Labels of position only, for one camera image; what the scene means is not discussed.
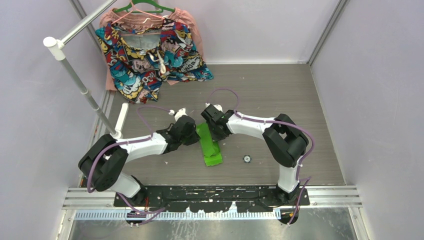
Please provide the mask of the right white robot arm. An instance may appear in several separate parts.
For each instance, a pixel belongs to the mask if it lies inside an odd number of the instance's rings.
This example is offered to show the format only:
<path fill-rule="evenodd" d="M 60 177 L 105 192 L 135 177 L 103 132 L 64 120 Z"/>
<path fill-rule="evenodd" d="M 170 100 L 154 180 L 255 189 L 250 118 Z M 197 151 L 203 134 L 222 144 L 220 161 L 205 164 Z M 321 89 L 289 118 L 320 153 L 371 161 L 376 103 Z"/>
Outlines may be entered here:
<path fill-rule="evenodd" d="M 256 117 L 236 110 L 223 112 L 219 105 L 208 103 L 201 116 L 214 141 L 224 140 L 230 135 L 246 135 L 265 141 L 272 157 L 279 164 L 279 202 L 288 206 L 297 199 L 300 167 L 315 147 L 309 132 L 283 113 L 274 118 Z"/>

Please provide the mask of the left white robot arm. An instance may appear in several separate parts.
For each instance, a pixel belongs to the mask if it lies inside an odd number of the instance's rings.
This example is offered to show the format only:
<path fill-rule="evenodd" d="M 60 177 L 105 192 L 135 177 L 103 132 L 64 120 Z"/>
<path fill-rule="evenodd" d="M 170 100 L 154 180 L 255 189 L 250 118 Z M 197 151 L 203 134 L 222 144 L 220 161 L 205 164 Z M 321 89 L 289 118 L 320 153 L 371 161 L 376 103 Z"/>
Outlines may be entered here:
<path fill-rule="evenodd" d="M 199 140 L 195 120 L 182 115 L 168 128 L 152 135 L 121 141 L 110 134 L 101 136 L 79 161 L 78 168 L 87 178 L 89 193 L 111 190 L 124 195 L 129 203 L 138 207 L 145 202 L 146 193 L 135 177 L 123 173 L 125 164 L 147 156 L 164 155 Z"/>

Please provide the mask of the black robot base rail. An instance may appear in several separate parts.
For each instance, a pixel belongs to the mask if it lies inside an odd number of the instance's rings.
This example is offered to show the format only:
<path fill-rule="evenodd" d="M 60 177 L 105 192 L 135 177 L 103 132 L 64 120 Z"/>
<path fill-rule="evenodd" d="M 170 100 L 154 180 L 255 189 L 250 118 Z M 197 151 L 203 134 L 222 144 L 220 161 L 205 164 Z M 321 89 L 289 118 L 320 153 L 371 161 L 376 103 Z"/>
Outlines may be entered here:
<path fill-rule="evenodd" d="M 310 204 L 307 190 L 299 186 L 294 195 L 286 195 L 275 185 L 147 185 L 143 196 L 144 200 L 132 206 L 150 211 L 165 208 L 174 213 L 224 213 L 232 205 L 238 213 L 264 213 Z"/>

